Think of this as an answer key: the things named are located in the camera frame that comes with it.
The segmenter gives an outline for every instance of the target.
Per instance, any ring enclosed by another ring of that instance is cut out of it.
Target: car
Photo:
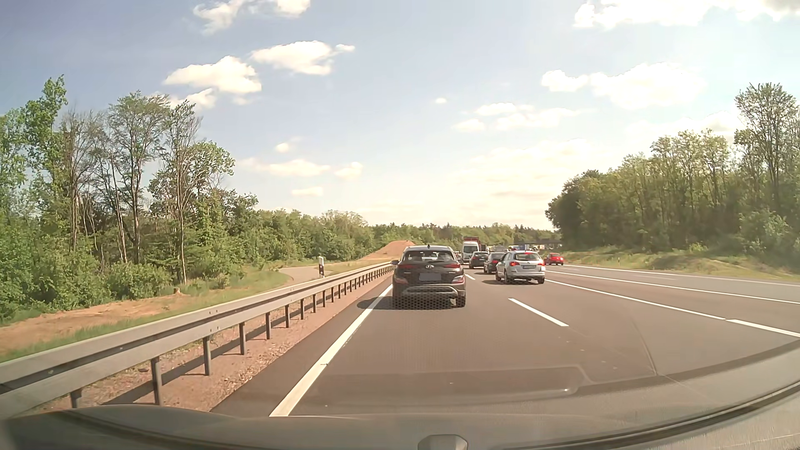
[[[550,264],[557,264],[563,266],[564,257],[558,253],[548,253],[547,256],[545,256],[545,265],[550,265]]]
[[[535,251],[509,251],[497,264],[494,273],[496,281],[509,284],[516,279],[536,280],[538,284],[545,282],[545,262]]]
[[[392,299],[455,299],[456,307],[466,306],[464,269],[453,249],[444,245],[406,247],[402,257],[392,261]]]
[[[505,255],[504,251],[496,251],[495,253],[490,254],[489,258],[487,258],[483,263],[483,273],[495,273],[497,271],[498,263],[503,255]]]
[[[470,258],[470,269],[474,269],[476,267],[481,267],[483,262],[489,259],[489,252],[488,251],[476,251],[472,254],[472,258]]]

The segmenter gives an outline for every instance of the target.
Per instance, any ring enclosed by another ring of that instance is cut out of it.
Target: windshield
[[[0,13],[0,420],[628,448],[800,394],[800,0]]]

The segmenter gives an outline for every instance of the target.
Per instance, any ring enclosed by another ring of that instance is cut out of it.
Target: red car
[[[550,253],[549,255],[545,256],[545,264],[559,264],[564,265],[564,257],[559,255],[558,253]]]

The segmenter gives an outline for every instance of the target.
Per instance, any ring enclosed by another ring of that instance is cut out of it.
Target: dirt mound
[[[373,251],[362,259],[398,259],[402,256],[402,251],[409,245],[416,245],[411,241],[392,241],[383,246],[382,249]]]

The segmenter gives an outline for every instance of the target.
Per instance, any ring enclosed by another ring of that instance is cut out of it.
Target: black suv
[[[455,259],[452,248],[413,245],[406,247],[402,258],[392,264],[392,298],[395,301],[403,297],[444,297],[455,299],[456,307],[466,305],[464,269]]]

